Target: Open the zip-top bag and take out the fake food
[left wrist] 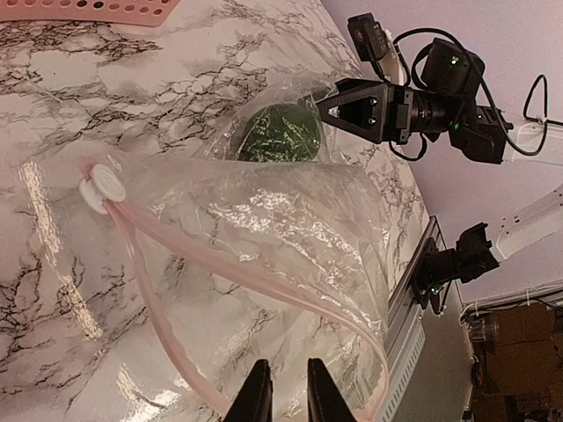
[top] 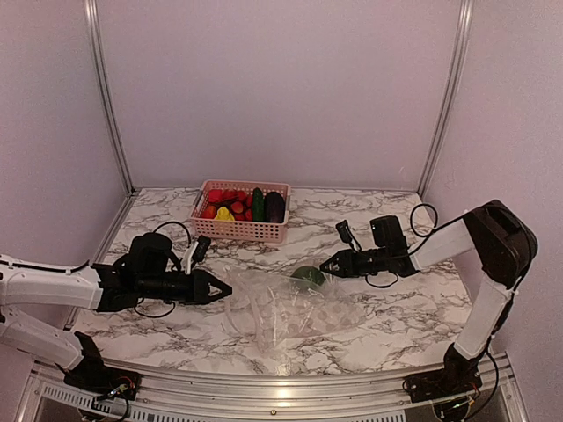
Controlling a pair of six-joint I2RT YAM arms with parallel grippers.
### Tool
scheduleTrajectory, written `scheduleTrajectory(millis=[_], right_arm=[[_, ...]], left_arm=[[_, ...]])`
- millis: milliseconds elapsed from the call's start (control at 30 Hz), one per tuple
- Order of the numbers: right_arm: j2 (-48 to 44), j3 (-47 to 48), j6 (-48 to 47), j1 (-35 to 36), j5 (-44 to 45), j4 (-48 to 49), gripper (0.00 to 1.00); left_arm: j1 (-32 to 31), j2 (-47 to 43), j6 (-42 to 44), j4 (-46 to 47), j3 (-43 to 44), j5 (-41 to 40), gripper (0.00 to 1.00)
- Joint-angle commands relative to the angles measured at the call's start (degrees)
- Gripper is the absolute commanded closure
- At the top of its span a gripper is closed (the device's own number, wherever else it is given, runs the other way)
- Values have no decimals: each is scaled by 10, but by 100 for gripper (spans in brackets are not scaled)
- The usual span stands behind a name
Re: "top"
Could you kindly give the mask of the green fake vegetable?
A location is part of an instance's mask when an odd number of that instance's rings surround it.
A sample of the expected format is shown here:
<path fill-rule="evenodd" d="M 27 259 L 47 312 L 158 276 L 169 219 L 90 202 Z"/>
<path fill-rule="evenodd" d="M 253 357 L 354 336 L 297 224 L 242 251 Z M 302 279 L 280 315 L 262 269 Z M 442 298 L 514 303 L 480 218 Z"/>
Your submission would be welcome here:
<path fill-rule="evenodd" d="M 300 290 L 318 290 L 326 283 L 325 275 L 315 266 L 298 267 L 289 277 Z"/>

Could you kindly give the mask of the red fake pepper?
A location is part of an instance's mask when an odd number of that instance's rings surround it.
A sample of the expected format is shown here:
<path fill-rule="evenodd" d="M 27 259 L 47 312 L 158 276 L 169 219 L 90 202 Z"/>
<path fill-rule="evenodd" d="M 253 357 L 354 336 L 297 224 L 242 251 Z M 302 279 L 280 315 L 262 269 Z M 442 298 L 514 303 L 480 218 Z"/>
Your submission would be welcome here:
<path fill-rule="evenodd" d="M 201 213 L 202 219 L 215 219 L 217 215 L 217 207 L 208 205 Z"/>

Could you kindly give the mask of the yellow fake lemon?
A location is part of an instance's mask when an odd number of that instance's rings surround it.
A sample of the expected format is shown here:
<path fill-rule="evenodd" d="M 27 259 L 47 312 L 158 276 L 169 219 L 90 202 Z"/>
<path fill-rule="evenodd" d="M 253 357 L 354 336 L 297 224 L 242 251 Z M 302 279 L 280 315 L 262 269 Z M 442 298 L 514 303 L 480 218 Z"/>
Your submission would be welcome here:
<path fill-rule="evenodd" d="M 218 221 L 235 221 L 234 214 L 227 207 L 220 207 L 217 209 L 215 219 Z"/>

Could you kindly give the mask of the clear zip top bag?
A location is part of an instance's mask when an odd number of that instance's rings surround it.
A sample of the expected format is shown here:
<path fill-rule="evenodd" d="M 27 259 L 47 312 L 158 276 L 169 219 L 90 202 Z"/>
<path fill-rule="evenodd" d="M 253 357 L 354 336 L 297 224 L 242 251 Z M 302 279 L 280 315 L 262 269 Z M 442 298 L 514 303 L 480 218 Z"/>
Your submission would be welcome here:
<path fill-rule="evenodd" d="M 290 281 L 293 272 L 227 267 L 232 295 L 224 300 L 224 315 L 229 329 L 265 352 L 290 339 L 347 331 L 365 321 L 362 306 L 332 276 L 325 274 L 318 290 L 303 291 Z"/>

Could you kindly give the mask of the red fake strawberries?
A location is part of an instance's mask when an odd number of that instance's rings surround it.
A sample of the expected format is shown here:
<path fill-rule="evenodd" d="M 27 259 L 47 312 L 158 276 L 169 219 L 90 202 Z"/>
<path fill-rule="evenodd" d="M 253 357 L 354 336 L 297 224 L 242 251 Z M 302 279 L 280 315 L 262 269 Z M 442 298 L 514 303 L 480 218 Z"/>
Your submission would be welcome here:
<path fill-rule="evenodd" d="M 242 190 L 223 190 L 222 204 L 235 216 L 236 221 L 252 221 L 252 196 Z"/>

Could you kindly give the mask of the red fake tomato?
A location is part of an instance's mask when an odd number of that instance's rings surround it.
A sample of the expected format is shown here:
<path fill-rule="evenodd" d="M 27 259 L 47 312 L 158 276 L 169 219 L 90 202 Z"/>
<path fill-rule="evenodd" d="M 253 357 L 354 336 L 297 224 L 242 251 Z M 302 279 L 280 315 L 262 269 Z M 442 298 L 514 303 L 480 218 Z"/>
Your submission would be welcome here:
<path fill-rule="evenodd" d="M 208 202 L 211 204 L 218 204 L 223 201 L 223 190 L 211 189 L 208 191 Z"/>

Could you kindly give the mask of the green fake cucumber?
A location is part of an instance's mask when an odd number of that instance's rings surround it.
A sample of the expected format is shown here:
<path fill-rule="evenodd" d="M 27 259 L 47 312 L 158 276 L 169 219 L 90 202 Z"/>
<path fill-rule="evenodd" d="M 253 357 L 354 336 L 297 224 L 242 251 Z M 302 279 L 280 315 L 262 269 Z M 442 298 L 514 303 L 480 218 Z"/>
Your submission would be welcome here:
<path fill-rule="evenodd" d="M 264 193 L 258 187 L 253 189 L 252 192 L 252 220 L 254 222 L 264 222 L 265 221 L 265 199 Z"/>

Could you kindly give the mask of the purple fake eggplant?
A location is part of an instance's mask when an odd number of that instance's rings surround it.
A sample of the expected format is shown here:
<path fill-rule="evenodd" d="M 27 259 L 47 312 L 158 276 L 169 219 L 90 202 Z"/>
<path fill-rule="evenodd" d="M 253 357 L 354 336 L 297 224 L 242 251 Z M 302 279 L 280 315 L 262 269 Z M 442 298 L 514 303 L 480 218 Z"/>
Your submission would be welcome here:
<path fill-rule="evenodd" d="M 283 223 L 285 219 L 285 199 L 278 192 L 269 192 L 264 199 L 265 222 Z"/>

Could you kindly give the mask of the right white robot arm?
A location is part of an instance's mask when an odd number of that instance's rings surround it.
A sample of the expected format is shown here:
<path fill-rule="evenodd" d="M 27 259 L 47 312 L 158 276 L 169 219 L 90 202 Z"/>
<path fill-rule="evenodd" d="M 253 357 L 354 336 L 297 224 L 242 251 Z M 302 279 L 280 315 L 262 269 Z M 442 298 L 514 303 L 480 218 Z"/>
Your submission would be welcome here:
<path fill-rule="evenodd" d="M 413 247 L 399 219 L 385 215 L 370 222 L 374 248 L 354 245 L 347 222 L 338 223 L 348 245 L 321 264 L 324 273 L 360 278 L 387 272 L 407 278 L 468 251 L 475 251 L 483 273 L 472 311 L 453 344 L 463 360 L 482 356 L 490 338 L 506 320 L 516 291 L 537 255 L 534 233 L 500 200 L 491 200 L 433 229 Z"/>

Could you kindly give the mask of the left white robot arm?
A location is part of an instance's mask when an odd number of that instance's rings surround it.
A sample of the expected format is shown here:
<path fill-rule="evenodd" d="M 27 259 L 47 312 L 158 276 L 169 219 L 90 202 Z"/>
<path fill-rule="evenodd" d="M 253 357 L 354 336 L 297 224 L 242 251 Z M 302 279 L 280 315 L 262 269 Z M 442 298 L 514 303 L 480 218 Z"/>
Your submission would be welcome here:
<path fill-rule="evenodd" d="M 196 268 L 210 245 L 200 236 L 184 258 L 172 240 L 156 232 L 136 236 L 126 254 L 111 265 L 52 267 L 1 257 L 1 341 L 54 362 L 93 391 L 110 385 L 111 372 L 88 336 L 66 332 L 19 310 L 22 304 L 63 305 L 114 313 L 142 299 L 207 305 L 232 293 L 231 286 Z"/>

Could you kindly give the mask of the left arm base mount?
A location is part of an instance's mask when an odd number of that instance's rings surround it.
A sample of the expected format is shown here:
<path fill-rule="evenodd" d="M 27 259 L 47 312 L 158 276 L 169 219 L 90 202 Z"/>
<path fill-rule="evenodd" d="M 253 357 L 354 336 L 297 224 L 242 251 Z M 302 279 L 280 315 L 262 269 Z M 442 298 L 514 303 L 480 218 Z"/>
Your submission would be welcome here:
<path fill-rule="evenodd" d="M 80 360 L 72 369 L 64 369 L 64 381 L 73 387 L 97 393 L 104 398 L 121 385 L 126 387 L 123 392 L 127 400 L 134 400 L 141 381 L 141 375 L 105 364 L 93 339 L 80 332 L 74 332 L 80 344 Z"/>

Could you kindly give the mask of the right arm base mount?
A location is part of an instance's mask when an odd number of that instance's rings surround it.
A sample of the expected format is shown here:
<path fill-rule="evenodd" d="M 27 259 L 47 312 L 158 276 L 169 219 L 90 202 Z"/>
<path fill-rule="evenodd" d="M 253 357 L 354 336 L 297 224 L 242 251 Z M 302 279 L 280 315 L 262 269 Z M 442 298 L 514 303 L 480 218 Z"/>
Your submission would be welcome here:
<path fill-rule="evenodd" d="M 412 403 L 454 396 L 482 386 L 478 364 L 485 351 L 466 359 L 451 344 L 443 357 L 443 367 L 408 375 L 402 388 Z"/>

